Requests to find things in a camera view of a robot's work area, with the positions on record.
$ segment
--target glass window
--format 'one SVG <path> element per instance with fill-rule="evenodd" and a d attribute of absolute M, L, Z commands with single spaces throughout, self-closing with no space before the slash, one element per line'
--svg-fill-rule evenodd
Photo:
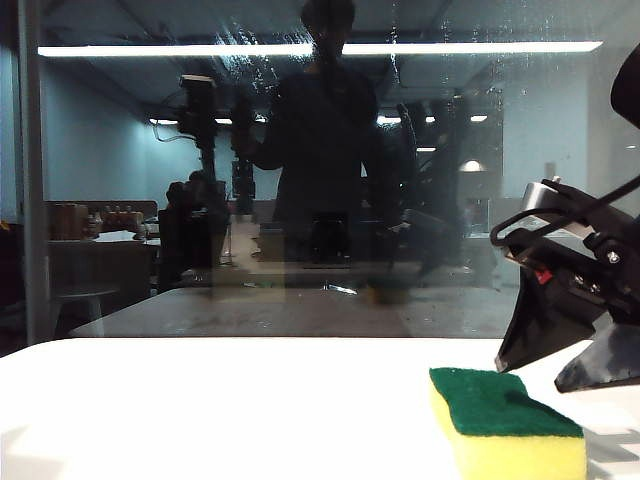
<path fill-rule="evenodd" d="M 638 170 L 636 2 L 91 5 L 42 2 L 58 338 L 501 338 L 527 184 Z"/>
<path fill-rule="evenodd" d="M 0 356 L 26 346 L 15 11 L 0 5 Z"/>

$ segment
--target white table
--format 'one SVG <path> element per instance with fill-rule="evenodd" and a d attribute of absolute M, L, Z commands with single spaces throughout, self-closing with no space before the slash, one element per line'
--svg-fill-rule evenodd
<path fill-rule="evenodd" d="M 429 405 L 428 369 L 491 368 L 499 343 L 39 345 L 0 359 L 2 479 L 455 480 Z M 534 398 L 595 432 L 591 479 L 638 479 L 640 387 L 564 396 L 554 389 L 559 369 L 585 346 L 519 373 Z"/>

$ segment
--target wall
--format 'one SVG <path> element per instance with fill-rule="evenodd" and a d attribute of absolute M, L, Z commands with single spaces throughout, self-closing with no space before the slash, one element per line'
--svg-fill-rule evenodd
<path fill-rule="evenodd" d="M 185 182 L 189 174 L 202 168 L 200 152 L 191 140 L 178 139 L 162 143 L 155 139 L 153 127 L 149 124 L 145 132 L 145 158 L 147 159 L 147 194 L 163 208 L 166 203 L 165 192 L 172 182 Z M 178 135 L 175 127 L 159 126 L 160 138 Z M 216 138 L 216 176 L 227 182 L 227 193 L 231 193 L 231 162 L 235 160 L 227 131 L 221 131 Z M 278 191 L 280 171 L 264 171 L 254 168 L 256 199 L 272 200 Z"/>
<path fill-rule="evenodd" d="M 46 198 L 147 198 L 140 121 L 50 62 L 42 78 Z"/>
<path fill-rule="evenodd" d="M 7 25 L 10 15 L 0 7 L 0 219 L 20 222 L 22 175 L 18 155 L 18 82 L 17 58 L 8 45 L 12 28 Z"/>
<path fill-rule="evenodd" d="M 504 66 L 504 197 L 522 197 L 547 163 L 587 187 L 588 55 L 544 55 Z"/>
<path fill-rule="evenodd" d="M 193 141 L 162 143 L 151 124 L 96 93 L 51 62 L 43 64 L 43 143 L 49 200 L 151 199 L 164 208 L 172 182 L 201 167 Z M 178 135 L 159 127 L 161 138 Z M 216 145 L 216 170 L 231 189 L 228 133 Z M 279 172 L 255 169 L 256 197 L 276 197 Z"/>
<path fill-rule="evenodd" d="M 594 57 L 589 75 L 589 191 L 601 196 L 640 174 L 640 131 L 614 112 L 611 87 L 633 47 L 603 48 Z M 629 150 L 628 146 L 637 148 Z M 640 191 L 616 203 L 640 214 Z"/>

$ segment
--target desk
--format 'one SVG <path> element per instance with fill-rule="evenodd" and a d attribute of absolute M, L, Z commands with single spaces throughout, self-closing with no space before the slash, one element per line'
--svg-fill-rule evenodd
<path fill-rule="evenodd" d="M 224 251 L 230 251 L 234 255 L 231 257 L 234 266 L 214 269 L 206 272 L 208 280 L 213 285 L 242 285 L 243 283 L 273 283 L 275 285 L 295 285 L 295 286 L 318 286 L 326 282 L 342 285 L 363 283 L 371 277 L 388 277 L 388 262 L 354 262 L 351 265 L 339 266 L 337 268 L 327 268 L 322 264 L 313 265 L 311 262 L 284 262 L 284 261 L 261 261 L 255 255 L 259 252 L 255 238 L 258 237 L 260 225 L 249 222 L 233 223 L 231 225 L 231 240 L 227 236 Z M 402 279 L 415 278 L 420 270 L 420 263 L 396 262 L 391 275 Z M 471 275 L 463 269 L 455 269 L 451 273 L 451 268 L 444 268 L 433 272 L 427 277 L 427 283 L 438 285 L 469 285 L 472 282 Z"/>
<path fill-rule="evenodd" d="M 0 359 L 3 480 L 459 479 L 428 369 L 499 340 L 82 339 Z M 586 342 L 522 369 L 588 429 L 590 479 L 640 478 L 640 388 L 560 395 Z"/>
<path fill-rule="evenodd" d="M 501 338 L 516 291 L 413 289 L 400 305 L 320 289 L 214 287 L 171 290 L 84 325 L 93 337 L 456 337 Z"/>

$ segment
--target cable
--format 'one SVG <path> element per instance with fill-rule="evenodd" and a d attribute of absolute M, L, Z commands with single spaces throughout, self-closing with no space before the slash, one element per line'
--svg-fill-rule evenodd
<path fill-rule="evenodd" d="M 570 223 L 584 219 L 590 213 L 593 213 L 596 210 L 601 209 L 602 207 L 608 206 L 609 204 L 615 202 L 616 200 L 621 199 L 622 197 L 630 194 L 631 192 L 633 192 L 634 190 L 637 190 L 638 188 L 640 188 L 640 175 L 635 177 L 633 180 L 625 183 L 624 185 L 616 188 L 615 190 L 608 193 L 604 197 L 599 198 L 594 202 L 591 202 L 586 207 L 581 208 L 580 210 L 577 210 L 573 213 L 569 213 L 564 217 L 559 218 L 558 220 L 555 220 L 549 223 L 548 225 L 545 225 L 544 227 L 540 227 L 537 230 L 523 231 L 519 235 L 516 235 L 515 238 L 511 238 L 509 240 L 507 240 L 506 238 L 498 239 L 498 233 L 500 233 L 506 227 L 508 227 L 509 225 L 512 225 L 513 223 L 517 222 L 518 220 L 521 220 L 524 217 L 528 217 L 530 215 L 537 215 L 540 213 L 554 213 L 554 212 L 557 213 L 557 211 L 550 212 L 549 209 L 533 209 L 533 210 L 528 210 L 526 212 L 522 212 L 510 218 L 506 222 L 501 223 L 496 228 L 494 228 L 491 231 L 491 242 L 494 245 L 500 247 L 500 246 L 512 245 L 516 241 L 518 242 L 521 242 L 523 240 L 532 241 L 537 238 L 542 238 L 546 235 L 549 235 L 550 233 L 555 232 L 556 230 L 560 230 L 561 228 L 566 227 Z"/>
<path fill-rule="evenodd" d="M 175 142 L 176 140 L 179 140 L 181 138 L 195 141 L 195 138 L 189 137 L 188 135 L 176 135 L 175 137 L 171 137 L 171 138 L 160 138 L 160 135 L 158 134 L 158 123 L 157 122 L 153 123 L 153 134 L 155 135 L 156 140 L 158 140 L 159 142 L 162 142 L 162 143 Z"/>

